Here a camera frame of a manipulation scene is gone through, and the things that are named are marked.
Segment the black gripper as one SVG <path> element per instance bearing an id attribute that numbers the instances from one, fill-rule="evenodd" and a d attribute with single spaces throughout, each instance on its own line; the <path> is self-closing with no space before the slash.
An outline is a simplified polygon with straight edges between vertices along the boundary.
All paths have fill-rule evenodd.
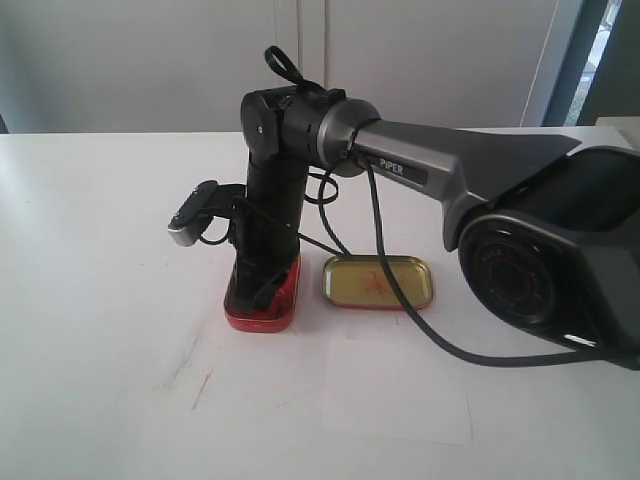
<path id="1" fill-rule="evenodd" d="M 238 310 L 268 311 L 299 253 L 298 227 L 304 192 L 278 192 L 268 199 L 236 197 L 233 245 L 236 249 Z"/>

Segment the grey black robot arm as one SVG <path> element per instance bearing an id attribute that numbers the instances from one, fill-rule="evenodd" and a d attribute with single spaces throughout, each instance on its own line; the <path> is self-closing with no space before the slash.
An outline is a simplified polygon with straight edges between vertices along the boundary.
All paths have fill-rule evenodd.
<path id="1" fill-rule="evenodd" d="M 490 134 L 381 119 L 317 85 L 244 96 L 246 193 L 235 216 L 232 305 L 267 309 L 299 252 L 311 167 L 382 175 L 441 204 L 443 243 L 476 298 L 554 355 L 446 352 L 481 366 L 604 360 L 639 366 L 639 155 L 564 135 Z"/>

